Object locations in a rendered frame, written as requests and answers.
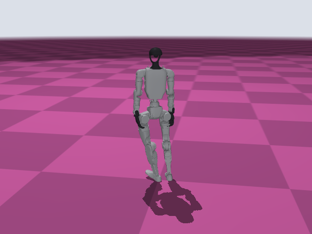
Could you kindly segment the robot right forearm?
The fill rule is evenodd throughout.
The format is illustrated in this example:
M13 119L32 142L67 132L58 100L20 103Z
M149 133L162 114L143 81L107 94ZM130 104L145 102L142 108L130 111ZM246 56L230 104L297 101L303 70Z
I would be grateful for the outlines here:
M169 112L172 112L172 108L174 108L174 99L175 99L175 94L173 95L168 95L168 110Z

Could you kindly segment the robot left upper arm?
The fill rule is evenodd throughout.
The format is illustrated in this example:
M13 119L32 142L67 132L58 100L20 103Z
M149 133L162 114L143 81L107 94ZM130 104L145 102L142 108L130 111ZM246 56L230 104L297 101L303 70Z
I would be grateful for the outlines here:
M139 69L136 72L136 96L141 96L142 95L142 82L143 82L143 77L145 76L146 69Z

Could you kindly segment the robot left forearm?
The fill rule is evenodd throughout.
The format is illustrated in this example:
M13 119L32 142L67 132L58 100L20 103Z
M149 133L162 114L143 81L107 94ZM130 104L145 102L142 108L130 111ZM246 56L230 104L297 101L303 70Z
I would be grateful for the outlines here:
M133 105L133 114L135 115L135 111L138 110L139 112L139 107L140 107L140 98L137 97L137 92L134 90L134 105Z

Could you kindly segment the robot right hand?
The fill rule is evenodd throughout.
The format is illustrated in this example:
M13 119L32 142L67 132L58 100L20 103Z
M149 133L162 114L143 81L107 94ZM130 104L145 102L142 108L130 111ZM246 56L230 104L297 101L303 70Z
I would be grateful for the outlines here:
M169 126L173 126L173 124L174 124L174 115L173 115L174 112L175 112L174 108L172 108L172 112L169 112L171 114L171 119L169 120L169 124L170 124Z

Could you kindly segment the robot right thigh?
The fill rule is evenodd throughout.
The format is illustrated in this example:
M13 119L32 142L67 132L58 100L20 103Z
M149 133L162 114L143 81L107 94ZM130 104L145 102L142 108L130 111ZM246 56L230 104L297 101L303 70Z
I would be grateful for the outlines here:
M169 150L169 141L170 141L170 136L169 136L169 131L170 131L170 124L169 120L171 119L171 114L163 110L163 116L162 118L159 118L159 123L161 126L161 131L162 131L162 149L163 150Z

